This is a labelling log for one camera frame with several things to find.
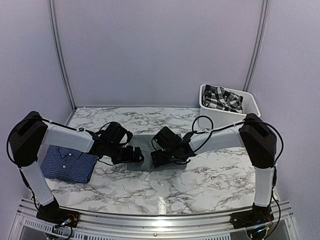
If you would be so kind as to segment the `blue checkered shirt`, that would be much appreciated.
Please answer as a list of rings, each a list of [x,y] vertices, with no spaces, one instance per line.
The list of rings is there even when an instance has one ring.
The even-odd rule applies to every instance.
[[[50,145],[40,169],[48,179],[87,184],[91,180],[97,161],[96,155]]]

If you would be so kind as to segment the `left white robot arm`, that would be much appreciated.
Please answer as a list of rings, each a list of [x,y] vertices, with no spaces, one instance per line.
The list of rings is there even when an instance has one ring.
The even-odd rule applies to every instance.
[[[141,163],[144,156],[139,147],[129,143],[133,134],[118,122],[109,122],[99,131],[72,128],[40,116],[31,111],[9,132],[6,153],[27,182],[41,206],[44,215],[53,223],[63,219],[63,211],[52,194],[37,163],[38,152],[43,145],[58,146],[96,155],[109,157],[117,164]]]

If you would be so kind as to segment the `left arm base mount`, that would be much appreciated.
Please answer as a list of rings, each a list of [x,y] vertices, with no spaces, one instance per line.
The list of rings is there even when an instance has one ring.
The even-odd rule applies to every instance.
[[[40,220],[53,223],[59,227],[76,228],[80,213],[78,211],[61,208],[56,198],[49,204],[37,206],[36,217]]]

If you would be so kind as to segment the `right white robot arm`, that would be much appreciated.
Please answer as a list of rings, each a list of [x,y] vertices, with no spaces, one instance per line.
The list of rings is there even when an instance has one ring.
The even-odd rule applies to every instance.
[[[151,140],[159,149],[151,152],[154,167],[183,164],[196,155],[229,148],[245,148],[255,171],[255,207],[247,219],[258,224],[267,216],[276,175],[277,136],[272,126],[256,114],[247,114],[244,120],[206,130],[194,130],[180,137],[163,127]]]

